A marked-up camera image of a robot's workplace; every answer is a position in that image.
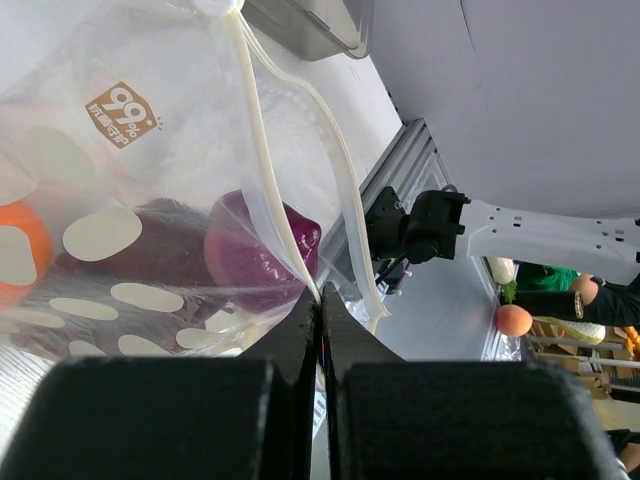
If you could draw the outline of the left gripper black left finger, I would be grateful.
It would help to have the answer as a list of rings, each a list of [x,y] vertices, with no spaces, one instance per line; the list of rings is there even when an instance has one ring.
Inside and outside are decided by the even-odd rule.
[[[5,479],[305,479],[316,302],[235,357],[85,357],[40,382]]]

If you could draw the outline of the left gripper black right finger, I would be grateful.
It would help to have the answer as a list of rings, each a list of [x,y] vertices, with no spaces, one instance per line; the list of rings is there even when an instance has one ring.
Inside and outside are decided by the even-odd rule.
[[[335,479],[614,479],[589,393],[543,362],[409,362],[322,293]]]

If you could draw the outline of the purple onion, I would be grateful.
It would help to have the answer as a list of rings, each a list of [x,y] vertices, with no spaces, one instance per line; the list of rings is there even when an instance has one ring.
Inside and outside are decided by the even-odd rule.
[[[262,314],[296,301],[301,280],[259,238],[239,190],[220,197],[209,214],[204,258],[214,283],[237,307]]]

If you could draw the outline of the dark red apple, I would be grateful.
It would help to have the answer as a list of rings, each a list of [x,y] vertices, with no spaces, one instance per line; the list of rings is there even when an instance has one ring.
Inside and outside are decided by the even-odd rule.
[[[66,273],[109,276],[118,280],[178,287],[213,287],[204,258],[208,217],[168,198],[137,209],[140,237],[103,260],[84,261],[64,252],[55,265]]]

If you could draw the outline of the red grape bunch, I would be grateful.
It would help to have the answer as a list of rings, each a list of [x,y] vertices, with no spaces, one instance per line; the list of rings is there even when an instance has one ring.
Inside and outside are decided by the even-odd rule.
[[[207,287],[87,280],[51,281],[18,305],[1,310],[14,345],[51,357],[71,356],[88,345],[106,355],[178,354],[180,331],[204,329],[225,301]]]

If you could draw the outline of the clear zip top bag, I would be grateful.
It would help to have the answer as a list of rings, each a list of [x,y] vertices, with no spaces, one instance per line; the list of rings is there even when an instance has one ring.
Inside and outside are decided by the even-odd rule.
[[[1,207],[27,204],[53,252],[44,277],[72,285],[61,253],[109,258],[168,198],[208,217],[239,190],[266,247],[318,299],[320,248],[338,216],[375,328],[387,315],[369,258],[358,170],[329,106],[278,66],[246,1],[5,1],[1,5]],[[241,351],[299,298],[262,314],[233,304],[177,335],[178,354]]]

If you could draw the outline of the orange fruit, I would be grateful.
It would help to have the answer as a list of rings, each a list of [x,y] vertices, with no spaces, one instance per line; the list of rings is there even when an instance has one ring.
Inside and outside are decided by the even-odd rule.
[[[16,304],[44,277],[53,252],[46,224],[27,204],[1,207],[1,307]]]

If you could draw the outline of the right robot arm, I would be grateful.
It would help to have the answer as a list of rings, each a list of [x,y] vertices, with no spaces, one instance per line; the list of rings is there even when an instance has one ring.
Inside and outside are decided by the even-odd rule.
[[[639,221],[515,210],[462,193],[428,190],[403,220],[402,249],[413,264],[500,257],[629,285],[639,276]]]

